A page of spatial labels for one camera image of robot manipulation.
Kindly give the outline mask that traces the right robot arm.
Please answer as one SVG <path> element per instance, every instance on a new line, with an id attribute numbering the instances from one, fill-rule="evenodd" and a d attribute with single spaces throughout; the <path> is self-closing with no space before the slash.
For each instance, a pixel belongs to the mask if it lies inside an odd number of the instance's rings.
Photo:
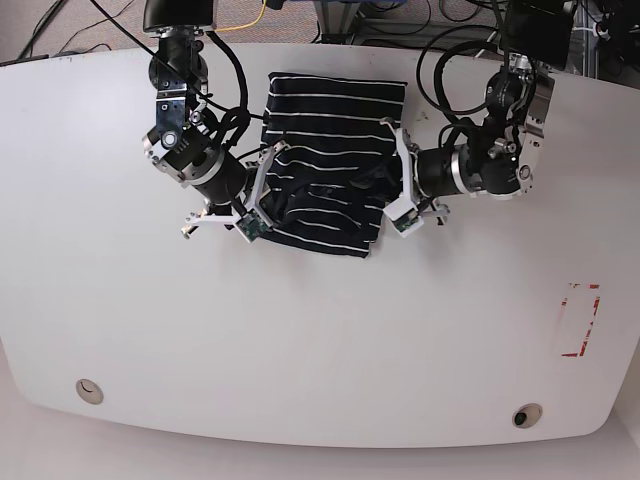
<path id="1" fill-rule="evenodd" d="M 266 207 L 271 192 L 267 173 L 286 144 L 278 141 L 258 150 L 255 162 L 244 163 L 232 154 L 252 115 L 239 59 L 215 32 L 216 11 L 213 1 L 146 2 L 143 30 L 159 43 L 149 63 L 149 80 L 157 91 L 156 120 L 143 146 L 157 170 L 204 198 L 203 210 L 186 219 L 185 238 L 213 223 L 252 242 L 277 224 Z M 238 80 L 239 104 L 222 117 L 216 116 L 209 94 L 203 36 L 231 61 Z"/>

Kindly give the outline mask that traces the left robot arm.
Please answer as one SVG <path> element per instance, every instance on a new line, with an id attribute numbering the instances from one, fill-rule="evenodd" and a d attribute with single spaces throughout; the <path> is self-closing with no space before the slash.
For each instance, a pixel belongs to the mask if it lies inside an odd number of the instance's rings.
<path id="1" fill-rule="evenodd" d="M 555 81 L 563 70 L 577 4 L 574 1 L 510 1 L 492 7 L 497 42 L 469 40 L 441 54 L 433 69 L 432 95 L 423 98 L 448 123 L 436 147 L 423 150 L 402 128 L 393 128 L 402 167 L 402 187 L 384 209 L 401 236 L 423 226 L 427 217 L 443 224 L 450 214 L 442 198 L 487 194 L 508 200 L 531 190 L 544 144 L 544 127 Z M 444 69 L 454 57 L 482 50 L 499 54 L 502 64 L 471 109 L 452 108 Z"/>

